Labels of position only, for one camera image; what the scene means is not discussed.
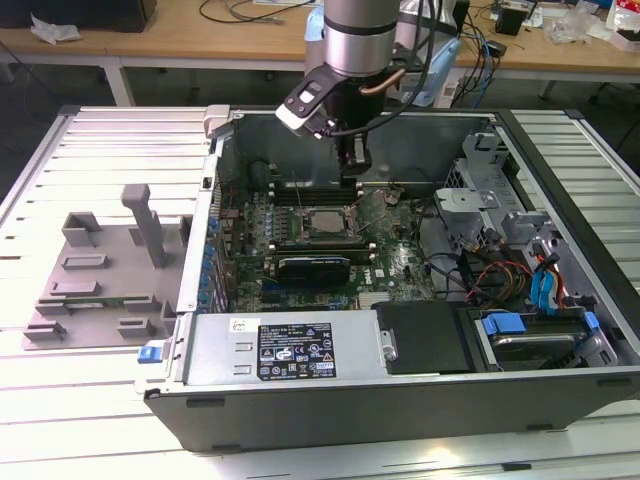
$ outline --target table leg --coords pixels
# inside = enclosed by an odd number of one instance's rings
[[[460,84],[460,80],[464,78],[466,70],[464,68],[452,68],[444,81],[442,90],[433,102],[436,108],[451,108],[451,103],[456,95],[456,90]]]
[[[0,63],[0,85],[9,85],[13,83],[15,77],[9,69],[8,63]]]
[[[551,90],[553,90],[553,87],[555,86],[556,86],[555,80],[547,80],[546,82],[544,82],[544,84],[542,85],[542,88],[538,92],[538,96],[542,100],[548,100],[549,95],[551,95]]]
[[[124,67],[119,65],[103,65],[104,73],[111,87],[113,98],[118,107],[134,107],[136,105]]]

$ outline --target sticker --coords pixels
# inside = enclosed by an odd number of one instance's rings
[[[336,376],[330,323],[258,325],[258,378],[304,380]]]
[[[259,318],[233,317],[229,320],[229,333],[257,332],[260,325]]]

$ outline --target black box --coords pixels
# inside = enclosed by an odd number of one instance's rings
[[[33,13],[56,25],[142,32],[155,8],[156,0],[0,0],[0,27],[29,27]]]
[[[498,20],[496,20],[496,33],[516,36],[527,15],[529,15],[529,10],[525,7],[511,6],[510,4],[502,6]]]

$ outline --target power supply label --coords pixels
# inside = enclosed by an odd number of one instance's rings
[[[260,325],[258,378],[304,380],[336,376],[330,323]]]

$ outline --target gray plastic part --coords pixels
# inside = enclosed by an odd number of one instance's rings
[[[155,327],[146,317],[121,318],[118,323],[118,332],[124,338],[149,338],[156,333]]]
[[[153,295],[146,295],[146,300],[126,300],[124,307],[129,313],[147,313],[160,310],[160,302]]]
[[[160,319],[164,323],[164,328],[167,329],[170,335],[173,334],[173,330],[176,328],[176,321],[178,320],[176,312],[171,308],[171,304],[165,300],[162,302],[162,310],[160,310]]]
[[[70,213],[62,225],[62,234],[72,248],[93,246],[89,233],[100,231],[100,225],[91,212]]]
[[[142,238],[142,234],[138,227],[130,228],[129,233],[131,234],[131,240],[133,240],[133,244],[136,247],[142,247],[144,245],[144,238]]]
[[[184,248],[187,248],[187,245],[189,245],[191,222],[187,217],[180,217],[180,226],[178,228],[180,230],[180,238],[182,238],[182,244],[184,245]]]
[[[64,303],[37,303],[36,311],[40,313],[42,316],[47,315],[70,315],[71,312],[67,307],[64,306]]]
[[[90,243],[84,247],[72,247],[65,243],[30,323],[37,325],[43,321],[57,321],[68,334],[62,340],[54,340],[51,335],[31,335],[27,329],[29,334],[25,331],[23,348],[139,346],[149,340],[161,340],[171,335],[175,320],[168,318],[168,312],[173,310],[169,307],[163,313],[161,309],[165,302],[177,304],[186,254],[179,226],[160,227],[158,240],[165,252],[165,267],[155,269],[147,258],[146,247],[136,246],[131,239],[130,229],[135,228],[134,225],[91,225],[87,219],[93,218],[93,215],[84,213],[79,216],[72,214],[69,218],[73,219],[72,225],[89,227],[86,230]],[[63,267],[70,257],[97,256],[103,256],[108,261],[105,264],[96,262],[95,268]],[[99,291],[90,296],[50,294],[54,283],[85,282],[96,282]],[[131,317],[148,318],[153,334],[144,337],[122,336],[118,330],[119,319]]]
[[[100,285],[98,282],[54,282],[49,290],[49,295],[53,296],[82,296],[95,295],[98,293]]]
[[[165,253],[162,248],[161,227],[158,216],[149,210],[149,196],[151,190],[149,185],[136,184],[125,185],[122,192],[122,204],[131,209],[138,224],[140,235],[149,252],[151,263],[155,268],[163,268],[165,263]]]
[[[60,265],[65,270],[92,270],[106,268],[106,255],[69,255]]]
[[[24,336],[31,341],[47,340],[62,341],[67,331],[58,322],[53,320],[42,320],[40,322],[32,322],[24,331]]]

